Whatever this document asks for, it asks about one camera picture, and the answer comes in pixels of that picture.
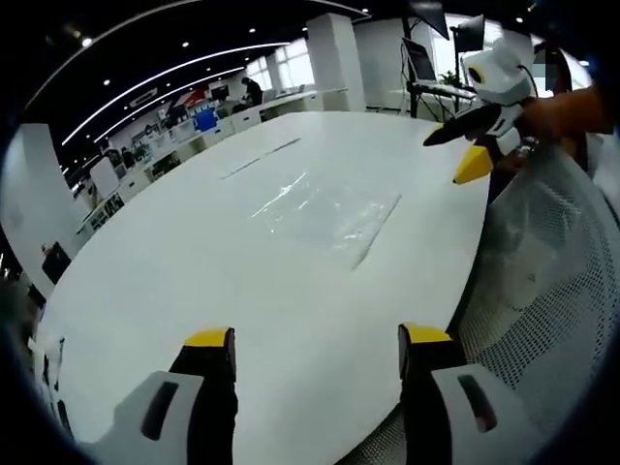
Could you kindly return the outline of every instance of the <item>ceiling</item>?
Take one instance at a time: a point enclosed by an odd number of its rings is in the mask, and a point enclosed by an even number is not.
[[[294,40],[303,36],[302,27],[309,19],[324,13],[347,15],[355,20],[377,20],[401,16],[407,8],[407,0],[334,0],[357,10],[368,9],[372,15],[368,19],[366,15],[323,1],[47,2],[53,3],[53,7],[37,6],[39,14],[28,28],[33,32],[23,39],[26,50],[15,58],[13,69],[18,71],[11,76],[15,89],[12,98],[19,108],[31,101],[22,113],[22,121],[48,124],[61,165],[72,167],[74,164],[70,162],[74,159],[97,151],[92,140],[127,115],[125,106],[144,91],[157,87],[159,95],[163,95],[194,80],[244,66],[246,57],[251,60],[271,53],[273,48],[203,60],[158,78],[102,111],[62,145],[95,110],[168,68],[230,48]],[[486,13],[489,18],[513,23],[516,16],[526,12],[531,1],[446,0],[444,6],[450,13],[469,16]],[[154,9],[160,11],[130,21]],[[528,27],[536,29],[534,22]],[[85,37],[99,39],[82,47]],[[189,43],[187,47],[182,46],[185,42]],[[43,86],[54,72],[57,73]]]

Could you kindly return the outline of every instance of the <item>white pillar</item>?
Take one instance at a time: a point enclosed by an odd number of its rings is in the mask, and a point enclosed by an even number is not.
[[[271,78],[271,85],[276,92],[282,92],[284,87],[282,86],[282,80],[280,79],[280,71],[278,70],[278,60],[275,58],[275,53],[271,53],[266,57],[267,70],[269,71],[269,77]]]
[[[351,19],[327,14],[308,26],[308,52],[317,90],[346,87],[351,111],[366,111],[356,35]]]
[[[84,243],[77,235],[73,194],[62,175],[45,124],[23,124],[7,150],[0,185],[0,222],[15,257],[32,283],[49,298],[42,245],[58,242],[73,259]]]

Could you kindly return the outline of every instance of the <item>ceiling light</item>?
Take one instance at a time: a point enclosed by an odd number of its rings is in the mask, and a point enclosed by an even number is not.
[[[186,61],[185,63],[181,63],[180,65],[176,65],[172,68],[169,68],[165,71],[162,71],[161,73],[152,76],[148,79],[143,80],[142,82],[139,82],[138,84],[134,85],[133,87],[130,87],[129,89],[127,89],[125,92],[123,92],[122,94],[118,94],[116,97],[114,97],[112,100],[110,100],[109,102],[107,102],[105,105],[103,105],[101,108],[99,108],[97,111],[95,111],[93,114],[91,114],[90,116],[88,116],[84,121],[82,121],[79,126],[77,126],[63,141],[61,145],[66,145],[67,142],[69,140],[71,140],[73,138],[73,136],[75,136],[80,129],[82,129],[84,126],[86,126],[90,121],[92,121],[95,117],[97,117],[97,115],[99,115],[99,113],[101,113],[102,111],[104,111],[105,109],[107,109],[110,105],[113,105],[114,103],[118,102],[120,99],[122,99],[123,97],[125,97],[126,95],[130,94],[131,92],[135,91],[136,89],[142,87],[143,85],[161,78],[162,76],[167,75],[168,73],[171,73],[173,71],[176,70],[180,70],[181,68],[185,68],[186,66],[189,65],[193,65],[194,63],[198,63],[199,61],[203,61],[203,60],[208,60],[209,58],[215,58],[216,56],[222,56],[222,55],[228,55],[230,53],[236,53],[238,51],[245,51],[245,50],[253,50],[256,48],[270,48],[270,47],[282,47],[282,46],[287,46],[289,44],[289,42],[274,42],[274,43],[269,43],[269,44],[259,44],[257,46],[241,46],[239,48],[231,48],[229,50],[224,50],[224,51],[218,51],[216,53],[211,53],[210,55],[205,55],[205,56],[200,56],[198,58],[194,58],[193,60],[190,61]]]
[[[212,75],[212,76],[203,77],[202,79],[195,80],[194,82],[190,82],[189,84],[185,84],[185,85],[182,85],[181,87],[178,87],[178,88],[176,88],[176,89],[174,89],[174,90],[171,90],[168,94],[163,95],[162,97],[165,99],[166,97],[169,97],[170,95],[174,94],[175,92],[178,92],[179,90],[183,90],[183,89],[185,89],[185,88],[187,88],[187,87],[189,87],[189,86],[196,85],[196,84],[198,84],[199,82],[203,82],[204,80],[213,79],[213,78],[216,78],[216,77],[218,77],[218,76],[227,75],[227,74],[229,74],[229,73],[236,73],[237,71],[241,71],[241,70],[243,70],[243,67],[242,67],[242,66],[240,66],[240,67],[238,67],[238,68],[233,68],[233,69],[231,69],[231,70],[224,71],[224,72],[219,73],[219,74],[217,74],[217,75]],[[102,133],[100,136],[98,136],[98,137],[95,139],[95,142],[98,142],[98,141],[99,141],[102,137],[104,137],[104,136],[105,136],[105,135],[107,135],[110,131],[113,131],[115,128],[117,128],[118,126],[120,126],[121,124],[123,124],[123,123],[124,123],[125,121],[127,121],[130,117],[132,117],[132,116],[134,116],[135,114],[139,113],[139,112],[140,112],[140,111],[142,111],[143,109],[145,109],[145,108],[147,108],[147,107],[150,107],[151,105],[155,104],[156,102],[157,102],[156,100],[153,100],[152,102],[149,102],[148,104],[144,105],[143,107],[138,108],[138,109],[137,109],[136,111],[134,111],[133,113],[128,114],[128,115],[127,115],[127,116],[125,116],[123,119],[121,119],[120,121],[118,121],[116,124],[114,124],[114,125],[110,126],[110,127],[109,127],[109,128],[108,128],[108,129],[107,129],[104,133]]]

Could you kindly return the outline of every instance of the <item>plastic sheet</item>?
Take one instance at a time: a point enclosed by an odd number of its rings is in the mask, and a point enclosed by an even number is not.
[[[273,234],[328,252],[355,269],[400,198],[395,191],[366,191],[316,179],[305,171],[250,218],[264,221]]]

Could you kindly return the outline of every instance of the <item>white table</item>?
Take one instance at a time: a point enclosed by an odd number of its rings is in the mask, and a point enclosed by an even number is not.
[[[236,464],[332,464],[361,442],[398,402],[397,325],[449,324],[480,240],[488,179],[454,185],[468,142],[422,147],[434,126],[288,114],[192,158],[112,217],[40,324],[66,337],[60,395],[77,439],[101,438],[189,335],[232,326]],[[373,202],[395,200],[356,265],[368,237],[344,235],[381,211]]]

